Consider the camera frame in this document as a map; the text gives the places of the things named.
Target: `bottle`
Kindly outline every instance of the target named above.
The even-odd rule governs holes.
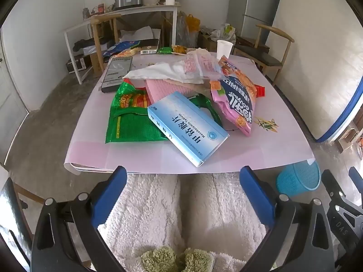
[[[90,11],[88,8],[83,8],[83,19],[87,19],[90,17]]]
[[[103,4],[103,8],[105,10],[105,13],[107,13],[108,9],[107,9],[107,5],[106,5],[106,0],[101,0],[101,4]]]
[[[98,5],[98,13],[102,14],[105,11],[105,6],[103,4]]]

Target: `pink snack bag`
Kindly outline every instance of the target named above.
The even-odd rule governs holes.
[[[223,56],[219,61],[222,80],[211,81],[213,101],[224,116],[234,123],[246,136],[250,136],[257,89],[251,80]]]

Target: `white plastic bag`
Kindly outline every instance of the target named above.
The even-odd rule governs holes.
[[[205,49],[188,52],[182,61],[157,63],[139,70],[131,70],[125,76],[128,79],[169,79],[189,84],[203,84],[203,79],[216,81],[223,77],[218,60]]]
[[[152,66],[131,70],[125,78],[144,80],[174,80],[182,83],[202,84],[203,78],[199,72],[194,72],[192,65],[186,61],[174,63],[157,63]]]
[[[218,60],[212,56],[206,49],[197,49],[186,54],[189,62],[196,62],[199,75],[212,81],[217,81],[224,77]]]
[[[211,33],[210,38],[212,41],[224,40],[233,43],[236,42],[235,28],[225,23],[219,30],[215,30]]]

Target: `refrigerator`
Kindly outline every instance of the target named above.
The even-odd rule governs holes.
[[[272,26],[280,0],[229,0],[227,23],[235,28],[236,35],[256,39],[256,24]],[[260,42],[265,43],[269,32],[262,30]]]

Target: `black chair cushion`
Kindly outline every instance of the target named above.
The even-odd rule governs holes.
[[[267,53],[261,51],[260,49],[248,46],[241,46],[241,45],[236,46],[236,48],[242,52],[245,52],[249,56],[257,59],[258,61],[264,63],[267,66],[282,67],[280,61],[278,61],[276,58],[272,57],[271,55],[268,55]]]

